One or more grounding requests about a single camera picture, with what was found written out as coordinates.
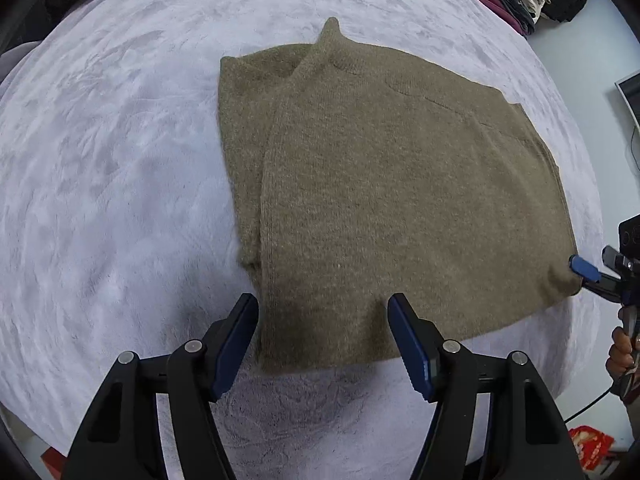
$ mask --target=beige cloth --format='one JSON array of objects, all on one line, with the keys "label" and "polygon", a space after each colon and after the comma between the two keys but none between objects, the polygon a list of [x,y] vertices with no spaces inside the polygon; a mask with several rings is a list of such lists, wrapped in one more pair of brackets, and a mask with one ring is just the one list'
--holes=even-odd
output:
[{"label": "beige cloth", "polygon": [[265,370],[397,356],[395,292],[462,340],[578,291],[558,169],[496,89],[331,18],[314,45],[224,57],[218,105]]}]

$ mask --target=white floor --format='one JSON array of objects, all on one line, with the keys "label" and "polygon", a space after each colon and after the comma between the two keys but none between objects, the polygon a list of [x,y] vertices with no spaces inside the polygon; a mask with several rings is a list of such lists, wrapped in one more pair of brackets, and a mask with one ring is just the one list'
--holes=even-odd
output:
[{"label": "white floor", "polygon": [[[569,23],[541,20],[529,44],[580,127],[598,181],[605,242],[617,248],[618,224],[640,214],[640,172],[629,150],[634,123],[614,83],[640,70],[640,43],[610,0],[588,0]],[[640,160],[638,137],[634,139],[634,153]],[[558,399],[565,417],[610,385],[604,364],[611,332],[619,324],[617,310],[611,304],[602,312],[587,369]],[[633,442],[626,411],[614,396],[607,396],[571,422],[570,427],[581,424],[615,437],[616,447],[627,448]]]}]

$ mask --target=white plush blanket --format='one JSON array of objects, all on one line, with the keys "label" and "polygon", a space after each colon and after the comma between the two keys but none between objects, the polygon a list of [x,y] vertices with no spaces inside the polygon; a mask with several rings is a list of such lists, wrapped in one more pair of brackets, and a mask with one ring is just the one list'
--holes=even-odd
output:
[{"label": "white plush blanket", "polygon": [[[314,42],[330,16],[348,38],[522,103],[579,251],[599,260],[576,124],[527,41],[477,0],[93,0],[0,86],[0,400],[61,452],[119,352],[171,352],[252,291],[216,121],[220,57]],[[558,394],[590,354],[597,307],[581,293],[466,344],[525,351]],[[409,478],[434,406],[400,360],[276,378],[252,363],[213,410],[239,479]]]}]

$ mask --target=red package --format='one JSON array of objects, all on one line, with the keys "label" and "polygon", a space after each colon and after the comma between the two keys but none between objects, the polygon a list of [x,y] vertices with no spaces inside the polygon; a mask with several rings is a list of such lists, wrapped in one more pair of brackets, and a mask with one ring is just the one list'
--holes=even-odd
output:
[{"label": "red package", "polygon": [[593,471],[598,466],[614,441],[612,436],[589,426],[573,428],[569,430],[569,436],[574,443],[580,465],[585,471]]}]

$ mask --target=black cable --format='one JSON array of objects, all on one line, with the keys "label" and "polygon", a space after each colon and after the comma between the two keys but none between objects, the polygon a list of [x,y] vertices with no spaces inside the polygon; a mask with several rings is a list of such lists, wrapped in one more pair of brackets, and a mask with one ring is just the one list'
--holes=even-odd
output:
[{"label": "black cable", "polygon": [[584,412],[586,412],[591,406],[593,406],[596,402],[599,402],[600,400],[604,399],[608,393],[611,392],[611,389],[613,388],[613,384],[607,388],[607,391],[604,392],[601,396],[599,396],[596,400],[594,400],[593,402],[590,402],[589,404],[587,404],[583,409],[581,409],[579,412],[575,412],[572,416],[570,416],[567,420],[565,420],[565,424],[568,423],[571,420],[574,420],[575,417],[577,417],[578,415],[583,414]]},{"label": "black cable", "polygon": [[636,155],[634,154],[634,135],[636,134],[637,129],[638,127],[634,126],[634,130],[631,133],[631,141],[629,142],[629,149],[631,150],[631,156],[634,158],[634,161],[636,162],[636,168],[638,168],[638,171],[640,171],[640,166],[638,166],[638,160],[636,159]]}]

